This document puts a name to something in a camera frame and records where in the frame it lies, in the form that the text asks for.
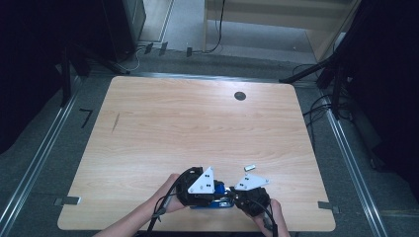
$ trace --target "cable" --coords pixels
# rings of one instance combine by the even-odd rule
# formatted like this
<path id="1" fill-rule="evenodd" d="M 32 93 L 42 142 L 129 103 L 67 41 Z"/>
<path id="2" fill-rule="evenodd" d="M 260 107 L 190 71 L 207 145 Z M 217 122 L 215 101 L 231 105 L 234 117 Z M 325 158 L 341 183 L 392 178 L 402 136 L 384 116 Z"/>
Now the cable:
<path id="1" fill-rule="evenodd" d="M 225 6 L 225 0 L 222 0 L 221 17 L 219 18 L 218 42 L 216 43 L 216 46 L 206 51 L 195 50 L 195 51 L 192 51 L 193 53 L 212 53 L 218 48 L 219 43 L 221 42 L 221 38 L 222 38 L 221 32 L 222 32 L 222 18 L 224 16 L 224 6 Z"/>
<path id="2" fill-rule="evenodd" d="M 140 47 L 136 50 L 135 53 L 135 58 L 136 58 L 136 66 L 134 68 L 125 68 L 122 65 L 120 65 L 119 63 L 116 63 L 115 65 L 117 65 L 118 67 L 122 68 L 125 71 L 133 71 L 136 70 L 139 67 L 139 58 L 138 58 L 138 53 L 142 50 L 145 49 L 145 47 Z"/>
<path id="3" fill-rule="evenodd" d="M 268 217 L 271 219 L 271 222 L 272 222 L 272 236 L 273 237 L 278 237 L 278 225 L 275 222 L 275 219 L 274 219 L 274 216 L 272 215 L 272 213 L 269 212 L 269 210 L 265 206 L 263 206 L 261 203 L 259 203 L 258 201 L 253 200 L 253 199 L 249 199 L 249 200 L 252 201 L 253 203 L 259 205 L 265 211 L 265 213 L 268 215 Z"/>
<path id="4" fill-rule="evenodd" d="M 157 211 L 154 211 L 153 216 L 150 220 L 150 224 L 148 225 L 147 228 L 147 233 L 146 236 L 150 236 L 151 235 L 151 231 L 153 230 L 154 224 L 156 223 L 157 219 L 159 218 L 160 215 L 164 214 L 164 212 L 166 211 L 166 209 L 164 208 L 164 204 L 166 203 L 167 199 L 171 196 L 173 190 L 176 188 L 176 186 L 178 185 L 179 181 L 186 175 L 188 174 L 190 171 L 192 171 L 194 168 L 190 168 L 188 170 L 186 170 L 184 173 L 182 173 L 182 175 L 180 175 L 178 177 L 178 179 L 173 183 L 172 187 L 170 187 L 169 191 L 167 192 L 166 196 L 161 197 L 157 203 L 159 203 L 161 201 L 161 199 L 163 198 L 163 200 L 160 203 L 159 208 L 157 209 Z"/>
<path id="5" fill-rule="evenodd" d="M 315 107 L 315 105 L 321 100 L 321 99 L 323 99 L 323 98 L 326 98 L 326 97 L 331 97 L 332 95 L 324 95 L 324 96 L 322 96 L 322 97 L 320 97 L 320 98 L 318 98 L 317 100 L 315 100 L 314 101 L 314 103 L 311 105 L 311 107 L 310 107 L 310 110 L 308 111 L 308 112 L 306 112 L 306 113 L 303 113 L 302 115 L 304 116 L 304 117 L 306 117 L 306 116 L 309 116 L 309 119 L 308 119 L 308 123 L 305 125 L 307 128 L 310 126 L 310 138 L 311 138 L 311 145 L 312 145 L 312 148 L 313 148 L 313 152 L 315 153 L 315 136 L 314 136 L 314 127 L 313 127 L 313 124 L 316 122 L 316 121 L 318 121 L 318 120 L 320 120 L 321 118 L 323 118 L 323 116 L 326 114 L 326 112 L 327 112 L 327 110 L 330 110 L 330 109 L 332 109 L 332 104 L 324 104 L 324 105 L 321 105 L 321 106 L 318 106 L 318 107 Z M 348 117 L 343 117 L 341 114 L 340 114 L 340 110 L 346 110 L 346 111 L 349 111 L 349 108 L 348 108 L 348 104 L 347 103 L 342 103 L 342 104 L 339 104 L 338 105 L 338 115 L 339 115 L 339 118 L 341 118 L 341 119 L 348 119 L 348 120 L 351 120 L 351 115 L 349 115 Z"/>

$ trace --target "metal frame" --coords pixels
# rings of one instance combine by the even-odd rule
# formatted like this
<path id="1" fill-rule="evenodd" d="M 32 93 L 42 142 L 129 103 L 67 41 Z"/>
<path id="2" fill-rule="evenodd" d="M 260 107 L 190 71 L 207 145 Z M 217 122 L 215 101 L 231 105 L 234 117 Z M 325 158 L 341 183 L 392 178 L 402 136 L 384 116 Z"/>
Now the metal frame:
<path id="1" fill-rule="evenodd" d="M 70 97 L 67 104 L 58 111 L 58 114 L 43 139 L 40 148 L 35 154 L 31 165 L 6 205 L 6 209 L 0 218 L 0 236 L 7 236 L 12 229 L 19 212 L 25 204 L 31 189 L 41 172 L 42 166 L 45 163 L 56 138 L 61 132 L 61 129 L 71 112 L 81 85 L 82 79 L 77 76 L 73 84 L 74 94 Z"/>
<path id="2" fill-rule="evenodd" d="M 330 100 L 325 98 L 324 104 L 330 104 Z M 336 140 L 341 149 L 343 158 L 345 160 L 348 172 L 351 176 L 352 182 L 354 183 L 355 190 L 357 191 L 358 198 L 360 199 L 361 205 L 364 209 L 364 213 L 370 224 L 374 236 L 376 237 L 387 237 L 388 233 L 386 227 L 381 219 L 379 211 L 373 196 L 370 193 L 368 185 L 364 180 L 360 168 L 358 167 L 357 160 L 352 153 L 351 146 L 346 138 L 345 132 L 339 120 L 336 120 L 331 110 L 327 111 L 327 118 L 329 119 L 333 133 L 335 134 Z"/>

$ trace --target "wooden table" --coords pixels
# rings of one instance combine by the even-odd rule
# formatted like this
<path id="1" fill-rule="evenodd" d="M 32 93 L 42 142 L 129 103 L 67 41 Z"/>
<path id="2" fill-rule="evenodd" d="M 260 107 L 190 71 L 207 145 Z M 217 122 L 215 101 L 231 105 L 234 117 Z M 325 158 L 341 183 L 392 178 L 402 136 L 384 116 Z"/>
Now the wooden table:
<path id="1" fill-rule="evenodd" d="M 234 98 L 246 95 L 244 101 Z M 271 181 L 291 231 L 331 231 L 331 210 L 293 86 L 190 79 L 113 79 L 69 191 L 61 229 L 103 229 L 148 199 L 170 173 L 214 168 L 234 186 L 243 168 Z M 155 230 L 256 231 L 238 208 L 185 208 Z"/>
<path id="2" fill-rule="evenodd" d="M 340 34 L 349 29 L 360 3 L 361 0 L 227 0 L 223 20 L 306 29 L 314 55 L 320 61 L 332 51 Z M 222 0 L 206 0 L 203 50 L 207 45 L 207 20 L 219 21 L 221 7 Z"/>

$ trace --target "small white piece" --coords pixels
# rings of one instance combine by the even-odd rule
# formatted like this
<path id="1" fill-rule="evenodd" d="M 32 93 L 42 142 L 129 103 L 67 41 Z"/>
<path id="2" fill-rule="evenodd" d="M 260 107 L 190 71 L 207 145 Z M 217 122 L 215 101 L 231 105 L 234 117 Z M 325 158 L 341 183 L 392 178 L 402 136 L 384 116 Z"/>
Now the small white piece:
<path id="1" fill-rule="evenodd" d="M 239 191 L 250 191 L 268 184 L 268 179 L 246 173 L 234 188 Z"/>
<path id="2" fill-rule="evenodd" d="M 244 167 L 244 172 L 249 172 L 251 170 L 256 169 L 256 165 L 248 165 L 246 167 Z"/>
<path id="3" fill-rule="evenodd" d="M 213 194 L 213 170 L 209 166 L 205 172 L 188 188 L 189 194 Z"/>

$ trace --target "black grommet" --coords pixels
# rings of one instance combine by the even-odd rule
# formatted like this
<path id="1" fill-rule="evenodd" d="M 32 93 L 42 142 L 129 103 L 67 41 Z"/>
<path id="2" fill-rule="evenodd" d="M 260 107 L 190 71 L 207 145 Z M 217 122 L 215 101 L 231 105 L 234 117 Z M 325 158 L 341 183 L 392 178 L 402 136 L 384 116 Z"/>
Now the black grommet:
<path id="1" fill-rule="evenodd" d="M 244 101 L 246 99 L 246 94 L 244 94 L 243 92 L 236 92 L 234 93 L 234 98 L 238 101 Z"/>

